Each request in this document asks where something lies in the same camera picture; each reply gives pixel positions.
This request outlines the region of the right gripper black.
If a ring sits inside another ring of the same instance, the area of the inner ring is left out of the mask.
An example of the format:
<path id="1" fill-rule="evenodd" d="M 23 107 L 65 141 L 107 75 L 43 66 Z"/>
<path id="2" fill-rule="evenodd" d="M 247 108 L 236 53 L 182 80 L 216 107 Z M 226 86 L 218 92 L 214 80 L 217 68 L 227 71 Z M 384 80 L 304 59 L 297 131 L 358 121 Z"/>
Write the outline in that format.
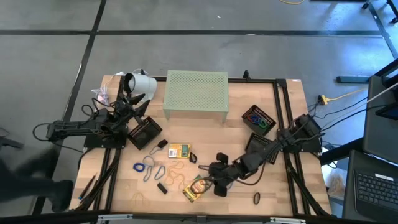
<path id="1" fill-rule="evenodd" d="M 217 196 L 227 196 L 228 185 L 237 179 L 245 179 L 246 167 L 241 162 L 242 156 L 233 160 L 230 164 L 229 157 L 222 152 L 217 153 L 216 162 L 209 166 L 199 165 L 198 168 L 209 172 L 208 177 L 203 180 L 206 183 L 214 184 L 214 194 Z"/>

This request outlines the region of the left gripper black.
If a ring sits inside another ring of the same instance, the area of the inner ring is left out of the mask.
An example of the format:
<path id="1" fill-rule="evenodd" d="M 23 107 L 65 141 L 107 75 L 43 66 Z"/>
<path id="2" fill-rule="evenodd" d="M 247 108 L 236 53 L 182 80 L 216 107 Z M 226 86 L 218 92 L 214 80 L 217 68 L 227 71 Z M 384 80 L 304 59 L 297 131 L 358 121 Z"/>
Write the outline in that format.
<path id="1" fill-rule="evenodd" d="M 145 101 L 136 109 L 134 109 L 132 105 L 138 104 L 144 97 L 145 94 L 126 96 L 127 102 L 123 100 L 117 100 L 114 102 L 115 111 L 113 129 L 119 129 L 127 124 L 132 118 L 134 118 L 138 123 L 143 123 L 141 118 L 145 115 L 150 100 Z"/>

